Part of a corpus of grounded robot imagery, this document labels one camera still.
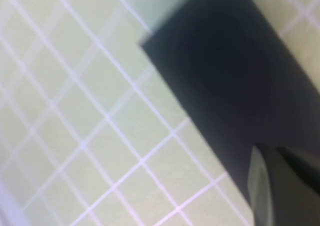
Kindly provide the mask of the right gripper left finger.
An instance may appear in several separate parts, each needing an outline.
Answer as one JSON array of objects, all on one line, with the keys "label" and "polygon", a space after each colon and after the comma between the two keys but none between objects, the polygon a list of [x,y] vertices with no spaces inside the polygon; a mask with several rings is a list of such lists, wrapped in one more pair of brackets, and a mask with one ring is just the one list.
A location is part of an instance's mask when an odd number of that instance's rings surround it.
[{"label": "right gripper left finger", "polygon": [[[254,225],[318,226],[320,193],[299,178],[278,147],[260,143],[251,151],[247,187]],[[285,148],[320,171],[318,156],[300,148]]]}]

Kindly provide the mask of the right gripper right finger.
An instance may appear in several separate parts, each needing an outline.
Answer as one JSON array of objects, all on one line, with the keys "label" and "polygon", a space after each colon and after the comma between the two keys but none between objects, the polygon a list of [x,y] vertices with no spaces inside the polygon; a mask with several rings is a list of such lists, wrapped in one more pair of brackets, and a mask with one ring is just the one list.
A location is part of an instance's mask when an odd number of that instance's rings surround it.
[{"label": "right gripper right finger", "polygon": [[306,160],[290,152],[288,148],[277,147],[276,150],[306,185],[316,193],[320,192],[320,171],[315,166],[311,166]]}]

